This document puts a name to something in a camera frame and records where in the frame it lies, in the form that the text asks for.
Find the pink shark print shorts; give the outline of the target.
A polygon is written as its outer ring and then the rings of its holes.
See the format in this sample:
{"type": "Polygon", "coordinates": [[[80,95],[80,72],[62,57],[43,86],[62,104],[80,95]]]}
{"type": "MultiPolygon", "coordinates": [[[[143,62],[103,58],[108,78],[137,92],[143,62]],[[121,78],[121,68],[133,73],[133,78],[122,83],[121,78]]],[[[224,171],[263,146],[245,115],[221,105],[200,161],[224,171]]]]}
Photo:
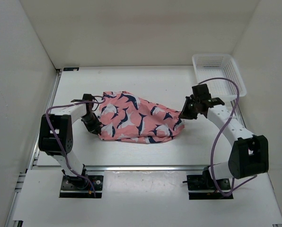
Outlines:
{"type": "Polygon", "coordinates": [[[137,97],[127,91],[103,93],[99,105],[105,141],[153,144],[173,140],[185,128],[180,112],[137,97]]]}

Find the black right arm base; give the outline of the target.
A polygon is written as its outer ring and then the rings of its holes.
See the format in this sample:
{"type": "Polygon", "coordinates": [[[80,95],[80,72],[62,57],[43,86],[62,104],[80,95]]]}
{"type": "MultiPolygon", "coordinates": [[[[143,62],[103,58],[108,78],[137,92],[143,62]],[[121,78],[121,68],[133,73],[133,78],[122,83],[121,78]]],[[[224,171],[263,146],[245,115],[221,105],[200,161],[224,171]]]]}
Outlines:
{"type": "Polygon", "coordinates": [[[233,195],[223,196],[216,188],[208,167],[201,174],[189,174],[182,181],[187,185],[189,200],[231,200],[233,195]]]}

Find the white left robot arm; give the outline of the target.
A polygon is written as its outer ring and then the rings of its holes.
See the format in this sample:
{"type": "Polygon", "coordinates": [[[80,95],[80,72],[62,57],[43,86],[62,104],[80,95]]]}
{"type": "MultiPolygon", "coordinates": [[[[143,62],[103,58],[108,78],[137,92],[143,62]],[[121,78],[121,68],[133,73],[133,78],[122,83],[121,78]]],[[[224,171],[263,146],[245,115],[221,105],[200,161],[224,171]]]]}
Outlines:
{"type": "Polygon", "coordinates": [[[68,105],[52,106],[41,118],[38,147],[40,151],[53,157],[63,168],[63,174],[73,177],[72,183],[78,189],[88,186],[85,166],[73,151],[72,125],[81,120],[89,133],[101,134],[101,123],[94,113],[105,101],[102,96],[84,94],[82,99],[74,99],[68,105]]]}

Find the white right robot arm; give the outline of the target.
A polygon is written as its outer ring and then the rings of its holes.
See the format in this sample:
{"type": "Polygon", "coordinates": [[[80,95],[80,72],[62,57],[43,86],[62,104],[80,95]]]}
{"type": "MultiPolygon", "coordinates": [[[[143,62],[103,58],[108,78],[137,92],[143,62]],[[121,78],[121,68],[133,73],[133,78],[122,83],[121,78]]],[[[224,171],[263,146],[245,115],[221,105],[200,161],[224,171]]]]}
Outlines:
{"type": "Polygon", "coordinates": [[[269,147],[265,136],[256,136],[234,119],[225,103],[218,97],[213,98],[206,84],[192,87],[192,95],[186,97],[181,119],[195,120],[199,114],[219,128],[220,134],[231,145],[228,161],[214,164],[204,171],[202,183],[213,189],[220,179],[242,179],[268,172],[269,147]]]}

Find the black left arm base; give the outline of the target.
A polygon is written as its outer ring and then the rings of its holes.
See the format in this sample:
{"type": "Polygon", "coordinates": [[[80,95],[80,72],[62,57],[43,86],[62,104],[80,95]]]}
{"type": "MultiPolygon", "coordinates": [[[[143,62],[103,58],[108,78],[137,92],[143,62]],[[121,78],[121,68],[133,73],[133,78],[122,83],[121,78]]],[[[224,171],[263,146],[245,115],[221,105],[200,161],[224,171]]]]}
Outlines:
{"type": "Polygon", "coordinates": [[[88,179],[92,182],[95,193],[91,188],[89,182],[80,177],[67,176],[65,171],[62,170],[62,183],[60,187],[60,198],[84,198],[84,199],[101,199],[104,183],[103,175],[87,175],[88,179]]]}

